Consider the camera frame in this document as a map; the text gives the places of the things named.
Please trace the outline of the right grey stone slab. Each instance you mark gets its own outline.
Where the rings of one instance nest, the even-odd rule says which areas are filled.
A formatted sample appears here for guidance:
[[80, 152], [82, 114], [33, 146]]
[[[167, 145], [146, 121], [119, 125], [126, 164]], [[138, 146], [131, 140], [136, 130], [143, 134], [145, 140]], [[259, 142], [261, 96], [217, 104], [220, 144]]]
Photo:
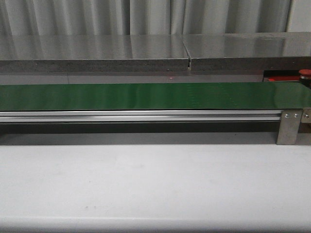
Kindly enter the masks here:
[[311, 67], [310, 32], [189, 34], [191, 71], [271, 71]]

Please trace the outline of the left grey stone slab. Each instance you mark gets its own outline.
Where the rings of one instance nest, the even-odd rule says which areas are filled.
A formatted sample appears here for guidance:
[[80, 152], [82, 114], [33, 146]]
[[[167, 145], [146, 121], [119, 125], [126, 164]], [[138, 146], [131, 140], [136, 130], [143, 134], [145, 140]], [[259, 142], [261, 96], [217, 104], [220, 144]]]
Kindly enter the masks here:
[[177, 35], [17, 35], [0, 37], [0, 70], [9, 72], [186, 71]]

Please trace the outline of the red plastic tray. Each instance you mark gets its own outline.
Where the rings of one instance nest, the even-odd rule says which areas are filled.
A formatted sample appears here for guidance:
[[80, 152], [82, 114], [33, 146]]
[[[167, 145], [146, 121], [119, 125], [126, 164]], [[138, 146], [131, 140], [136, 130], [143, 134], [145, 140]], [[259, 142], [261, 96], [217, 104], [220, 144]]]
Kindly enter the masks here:
[[271, 76], [267, 78], [268, 82], [299, 82], [299, 76]]

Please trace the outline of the green conveyor belt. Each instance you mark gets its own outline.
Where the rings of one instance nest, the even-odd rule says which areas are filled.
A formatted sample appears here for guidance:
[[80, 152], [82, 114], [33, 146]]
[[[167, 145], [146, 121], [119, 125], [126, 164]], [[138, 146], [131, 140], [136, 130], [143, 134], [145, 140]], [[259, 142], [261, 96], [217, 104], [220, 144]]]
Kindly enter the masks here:
[[122, 83], [2, 85], [2, 111], [303, 109], [299, 83]]

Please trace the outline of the grey stone slab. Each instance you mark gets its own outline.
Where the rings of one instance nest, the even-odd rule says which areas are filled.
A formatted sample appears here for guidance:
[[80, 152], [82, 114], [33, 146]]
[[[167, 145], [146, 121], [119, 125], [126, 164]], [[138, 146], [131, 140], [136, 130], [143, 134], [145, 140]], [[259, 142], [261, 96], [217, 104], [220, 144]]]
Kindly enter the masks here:
[[0, 70], [9, 72], [186, 71], [177, 35], [17, 35], [0, 37]]
[[189, 34], [191, 71], [271, 71], [311, 67], [310, 32]]

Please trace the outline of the grey pleated curtain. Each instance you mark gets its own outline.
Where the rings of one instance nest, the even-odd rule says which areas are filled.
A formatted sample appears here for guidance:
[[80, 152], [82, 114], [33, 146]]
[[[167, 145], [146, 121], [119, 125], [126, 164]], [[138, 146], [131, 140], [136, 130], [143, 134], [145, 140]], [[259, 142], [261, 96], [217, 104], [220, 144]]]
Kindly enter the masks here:
[[3, 0], [2, 35], [284, 32], [289, 0]]

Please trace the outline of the aluminium conveyor side rail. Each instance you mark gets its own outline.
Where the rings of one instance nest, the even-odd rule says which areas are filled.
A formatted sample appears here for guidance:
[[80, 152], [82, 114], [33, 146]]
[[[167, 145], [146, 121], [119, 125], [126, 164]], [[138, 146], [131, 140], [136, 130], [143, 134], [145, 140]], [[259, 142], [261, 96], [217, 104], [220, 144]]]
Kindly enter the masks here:
[[278, 121], [281, 110], [2, 111], [1, 123]]

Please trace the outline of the steel conveyor support bracket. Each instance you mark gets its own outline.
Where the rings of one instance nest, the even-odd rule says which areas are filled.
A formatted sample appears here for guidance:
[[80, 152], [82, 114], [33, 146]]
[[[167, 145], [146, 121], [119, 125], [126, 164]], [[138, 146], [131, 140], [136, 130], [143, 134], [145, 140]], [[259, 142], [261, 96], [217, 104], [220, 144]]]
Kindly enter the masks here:
[[302, 110], [284, 110], [281, 113], [277, 145], [294, 145], [296, 143]]

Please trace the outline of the red mushroom button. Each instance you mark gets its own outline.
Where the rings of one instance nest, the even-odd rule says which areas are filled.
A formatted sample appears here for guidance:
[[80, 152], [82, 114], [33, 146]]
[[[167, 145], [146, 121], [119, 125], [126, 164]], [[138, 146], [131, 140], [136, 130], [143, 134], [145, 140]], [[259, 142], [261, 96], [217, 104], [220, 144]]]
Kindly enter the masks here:
[[311, 70], [301, 69], [299, 70], [300, 78], [299, 81], [306, 87], [311, 87]]

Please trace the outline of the steel conveyor end plate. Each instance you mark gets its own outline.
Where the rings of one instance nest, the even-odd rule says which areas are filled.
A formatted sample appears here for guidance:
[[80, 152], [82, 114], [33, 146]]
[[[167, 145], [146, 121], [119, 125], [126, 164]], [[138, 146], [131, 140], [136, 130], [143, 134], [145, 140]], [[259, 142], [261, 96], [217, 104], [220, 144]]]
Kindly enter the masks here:
[[303, 109], [301, 123], [311, 124], [311, 108]]

